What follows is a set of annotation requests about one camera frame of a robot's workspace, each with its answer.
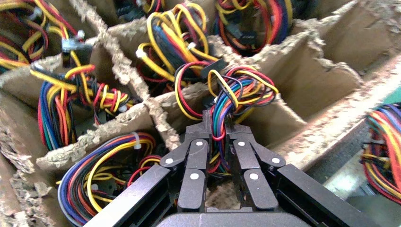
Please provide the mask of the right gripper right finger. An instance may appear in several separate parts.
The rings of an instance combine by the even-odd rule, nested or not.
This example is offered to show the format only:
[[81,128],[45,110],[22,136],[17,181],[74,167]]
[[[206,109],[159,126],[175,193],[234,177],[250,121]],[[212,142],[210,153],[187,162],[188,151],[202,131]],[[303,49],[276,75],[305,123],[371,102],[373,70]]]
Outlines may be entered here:
[[226,129],[230,171],[240,208],[252,211],[274,211],[279,202],[271,188],[277,170],[285,159],[256,142],[248,126]]

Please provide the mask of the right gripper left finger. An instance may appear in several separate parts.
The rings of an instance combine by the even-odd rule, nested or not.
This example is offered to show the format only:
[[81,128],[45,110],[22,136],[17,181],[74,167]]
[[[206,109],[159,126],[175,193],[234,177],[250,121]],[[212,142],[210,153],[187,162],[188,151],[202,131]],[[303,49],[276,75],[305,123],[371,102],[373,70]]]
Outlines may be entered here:
[[204,110],[202,122],[188,126],[184,142],[160,160],[171,171],[168,186],[178,192],[179,212],[205,211],[211,134],[210,113]]

